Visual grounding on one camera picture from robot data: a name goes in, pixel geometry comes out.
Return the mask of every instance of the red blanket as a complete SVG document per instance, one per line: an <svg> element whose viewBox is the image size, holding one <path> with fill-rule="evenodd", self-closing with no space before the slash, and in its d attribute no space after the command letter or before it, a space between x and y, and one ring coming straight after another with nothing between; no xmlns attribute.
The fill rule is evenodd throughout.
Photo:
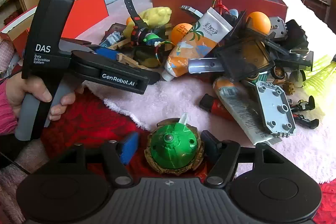
<svg viewBox="0 0 336 224"><path fill-rule="evenodd" d="M138 128L128 116L108 109L103 102L87 89L83 95L77 95L76 102L57 122L52 122L41 136L46 152L50 158L62 153L76 142L87 147L97 147L105 140L122 140L131 132L140 133L139 149L127 166L134 177L160 176L146 162L143 150L146 148L148 132ZM92 165L91 169L101 173L101 167ZM207 164L203 162L194 174L204 179ZM336 180L320 185L323 192L322 204L314 218L317 224L336 224Z"/></svg>

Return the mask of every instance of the pink sleeve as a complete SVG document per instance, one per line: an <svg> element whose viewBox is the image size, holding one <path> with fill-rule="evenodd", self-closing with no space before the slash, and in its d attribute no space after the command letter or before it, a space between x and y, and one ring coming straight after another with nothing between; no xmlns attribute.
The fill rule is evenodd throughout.
<svg viewBox="0 0 336 224"><path fill-rule="evenodd" d="M0 85L0 134L11 133L17 125L17 119L7 100L6 83L7 80Z"/></svg>

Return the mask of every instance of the yellow plush toy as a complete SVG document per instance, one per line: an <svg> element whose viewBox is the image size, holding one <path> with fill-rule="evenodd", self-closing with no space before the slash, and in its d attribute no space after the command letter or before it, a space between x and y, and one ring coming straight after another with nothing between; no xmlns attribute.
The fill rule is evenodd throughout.
<svg viewBox="0 0 336 224"><path fill-rule="evenodd" d="M169 22L171 15L171 9L169 7L153 7L149 8L139 14L140 18L147 23L149 28L154 28L156 26L162 26ZM123 35L127 38L131 37L131 32L133 30L134 22L132 20L128 21L127 27L125 28Z"/></svg>

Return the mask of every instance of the human hand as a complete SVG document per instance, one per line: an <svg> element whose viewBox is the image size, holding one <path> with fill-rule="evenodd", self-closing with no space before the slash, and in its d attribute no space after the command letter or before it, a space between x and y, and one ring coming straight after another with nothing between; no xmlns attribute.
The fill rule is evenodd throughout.
<svg viewBox="0 0 336 224"><path fill-rule="evenodd" d="M76 89L76 92L78 93L83 93L83 91L84 88L82 86ZM43 102L50 102L52 100L52 96L41 78L37 76L30 76L28 79L22 79L21 73L14 75L7 80L6 95L17 118L20 115L22 101L26 92L33 94L37 99ZM74 92L63 96L60 104L53 106L50 109L48 118L51 121L59 120L61 115L67 109L67 106L73 104L75 99L76 95Z"/></svg>

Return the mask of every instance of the gray handle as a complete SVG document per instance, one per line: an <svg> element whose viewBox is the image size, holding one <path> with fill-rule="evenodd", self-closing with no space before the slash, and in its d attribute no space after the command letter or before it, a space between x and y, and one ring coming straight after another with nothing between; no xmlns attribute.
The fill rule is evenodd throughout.
<svg viewBox="0 0 336 224"><path fill-rule="evenodd" d="M65 74L62 78L58 89L53 97L53 101L51 103L51 107L60 103L61 98L73 92L80 84L82 84L83 80L78 79L77 77ZM15 137L20 141L28 141L31 139L32 130L35 122L35 117L37 110L39 108L40 101L36 99L32 94L27 93L22 102L20 116L18 120L18 125L15 130ZM48 127L50 120L47 118L45 121L44 127Z"/></svg>

